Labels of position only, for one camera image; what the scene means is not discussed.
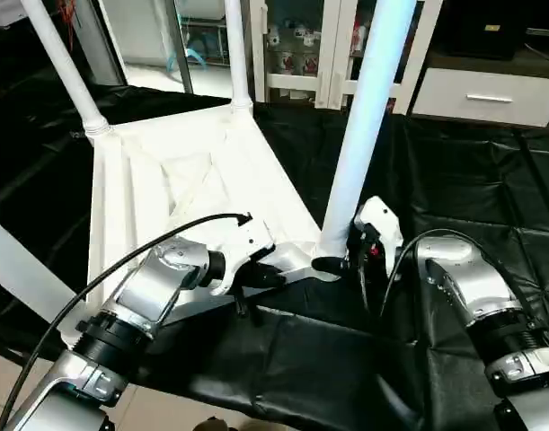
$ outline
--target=black plastic sheet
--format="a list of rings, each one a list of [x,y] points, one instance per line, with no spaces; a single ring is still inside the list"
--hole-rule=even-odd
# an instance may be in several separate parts
[[[113,124],[226,102],[93,92]],[[347,116],[259,104],[254,117],[320,224]],[[55,79],[31,80],[0,101],[0,166],[0,223],[80,289],[92,148]],[[408,239],[434,227],[472,235],[549,324],[549,130],[386,117],[362,199],[374,194]],[[44,322],[10,300],[0,288],[0,340],[29,348]],[[496,429],[483,364],[441,294],[413,271],[380,328],[345,280],[303,280],[252,304],[247,319],[227,306],[168,328],[134,382],[300,429]]]

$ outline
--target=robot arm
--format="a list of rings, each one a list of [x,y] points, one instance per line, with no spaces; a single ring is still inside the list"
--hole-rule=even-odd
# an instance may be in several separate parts
[[[500,272],[470,242],[426,237],[416,246],[421,279],[443,292],[485,364],[494,414],[509,431],[549,430],[549,340]]]
[[[208,288],[223,295],[236,271],[273,250],[263,222],[242,224],[220,246],[175,236],[155,246],[128,273],[8,422],[8,431],[113,431],[101,405],[113,407],[137,370],[182,290]]]

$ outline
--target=white cabinet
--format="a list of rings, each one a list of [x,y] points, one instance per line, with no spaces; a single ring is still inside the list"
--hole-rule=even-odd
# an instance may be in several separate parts
[[[549,79],[429,68],[412,113],[545,127]]]
[[[396,113],[408,110],[442,1],[417,1],[391,92],[389,107]],[[376,0],[252,0],[256,100],[333,110],[347,105],[375,5]]]

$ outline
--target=black cable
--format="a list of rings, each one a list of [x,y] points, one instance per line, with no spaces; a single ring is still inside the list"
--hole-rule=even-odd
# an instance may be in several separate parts
[[[406,244],[406,246],[403,248],[402,252],[400,253],[400,256],[398,257],[398,260],[396,261],[394,268],[392,270],[392,274],[390,274],[390,277],[388,278],[388,284],[386,285],[385,289],[385,296],[384,301],[382,302],[382,306],[380,308],[380,319],[382,319],[384,315],[385,308],[387,306],[389,297],[392,293],[392,288],[394,285],[395,278],[400,271],[400,267],[402,265],[402,262],[406,255],[413,249],[413,247],[416,245],[416,243],[421,240],[422,238],[432,235],[432,234],[452,234],[454,236],[457,236],[458,238],[462,238],[463,240],[469,241],[471,244],[473,244],[475,247],[477,247],[484,258],[488,261],[488,263],[496,268],[496,270],[500,273],[500,275],[504,278],[506,281],[506,284],[509,286],[513,294],[517,297],[519,302],[522,304],[522,308],[526,311],[526,313],[531,313],[531,307],[529,305],[529,302],[527,301],[525,295],[523,292],[519,289],[518,285],[514,283],[511,274],[504,268],[504,266],[499,262],[498,260],[494,259],[490,253],[488,253],[484,247],[476,241],[474,238],[472,238],[469,235],[466,235],[465,233],[461,233],[459,231],[455,231],[453,229],[430,229],[426,232],[422,232],[419,235],[412,238],[410,242]]]
[[[1,417],[0,417],[0,431],[3,431],[4,427],[6,426],[6,423],[8,422],[8,418],[10,417],[11,412],[13,411],[13,406],[14,406],[14,403],[16,402],[16,398],[18,397],[18,394],[21,391],[21,388],[24,385],[24,382],[26,381],[26,378],[29,375],[29,372],[31,371],[32,366],[34,365],[35,361],[39,357],[40,351],[42,349],[42,345],[50,336],[52,331],[57,328],[58,324],[62,322],[62,320],[70,313],[70,311],[73,308],[75,308],[75,305],[77,305],[80,300],[82,300],[85,296],[91,293],[91,291],[95,287],[97,287],[102,281],[104,281],[105,278],[112,275],[115,271],[120,269],[123,265],[129,263],[136,256],[140,255],[141,253],[147,250],[150,250],[160,242],[163,242],[168,240],[169,238],[172,238],[177,233],[186,231],[187,229],[191,229],[191,227],[194,227],[206,222],[210,222],[213,220],[220,220],[223,218],[236,218],[238,220],[238,224],[244,224],[252,220],[252,218],[249,215],[224,213],[224,214],[216,214],[216,215],[207,215],[205,217],[199,218],[198,220],[194,220],[187,224],[183,224],[182,226],[172,229],[170,232],[167,232],[164,235],[159,236],[158,238],[152,240],[151,242],[148,242],[145,245],[142,245],[138,247],[136,250],[127,254],[124,258],[120,259],[115,264],[113,264],[108,269],[106,269],[104,272],[102,272],[97,278],[91,281],[82,291],[80,291],[73,299],[71,299],[65,305],[65,307],[57,314],[57,317],[55,317],[55,320],[50,323],[49,327],[47,328],[47,331],[42,335],[42,338],[40,339],[39,344],[37,344],[37,346],[32,350],[31,357],[29,357],[29,360],[26,362],[26,364],[22,368],[21,374],[19,375],[18,379],[16,379],[13,389],[11,390],[11,393],[9,394],[8,398],[6,399],[6,403],[4,404],[3,413],[1,414]]]
[[[360,251],[358,253],[358,281],[360,282],[360,287],[362,289],[362,302],[364,303],[364,308],[366,309],[366,312],[370,312],[370,307],[367,301],[366,271],[364,270],[365,257],[366,257],[366,247],[362,245],[360,246]]]

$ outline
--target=white pillar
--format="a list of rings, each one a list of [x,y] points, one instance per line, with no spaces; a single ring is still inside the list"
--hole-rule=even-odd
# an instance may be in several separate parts
[[[91,97],[83,78],[76,70],[75,63],[68,55],[57,29],[50,20],[41,0],[22,0],[22,5],[31,19],[34,30],[50,57],[50,61],[57,69],[58,75],[68,91],[68,95],[83,119],[84,131],[93,136],[108,130],[109,124],[101,115]]]
[[[53,321],[75,296],[1,225],[0,285],[47,322]],[[66,343],[72,344],[80,337],[75,326],[86,317],[86,304],[80,302],[58,325]]]
[[[246,55],[244,54],[244,29],[240,0],[225,0],[226,32],[228,34],[228,55],[232,76],[232,105],[235,108],[249,109],[252,101],[248,95],[246,76]]]
[[[378,0],[315,256],[346,256],[346,240],[400,63],[416,0]]]

